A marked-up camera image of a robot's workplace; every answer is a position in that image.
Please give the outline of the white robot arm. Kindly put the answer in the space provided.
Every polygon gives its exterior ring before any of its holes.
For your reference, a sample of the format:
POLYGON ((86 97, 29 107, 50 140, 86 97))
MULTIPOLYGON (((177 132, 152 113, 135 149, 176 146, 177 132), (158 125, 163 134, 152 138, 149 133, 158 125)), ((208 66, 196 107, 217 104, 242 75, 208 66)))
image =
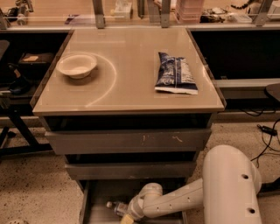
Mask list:
POLYGON ((260 172, 243 152, 218 145, 204 158, 202 178, 167 194, 157 183, 145 185, 130 201, 121 224, 199 206, 205 224, 262 224, 256 197, 261 186, 260 172))

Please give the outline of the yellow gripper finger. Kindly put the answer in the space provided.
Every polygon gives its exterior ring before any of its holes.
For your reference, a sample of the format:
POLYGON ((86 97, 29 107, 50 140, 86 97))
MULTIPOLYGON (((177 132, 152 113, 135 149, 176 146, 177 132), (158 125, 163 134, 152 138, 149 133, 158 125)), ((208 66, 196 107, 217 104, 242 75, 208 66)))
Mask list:
POLYGON ((125 214, 122 217, 120 224, 134 224, 134 220, 131 218, 130 215, 125 214))

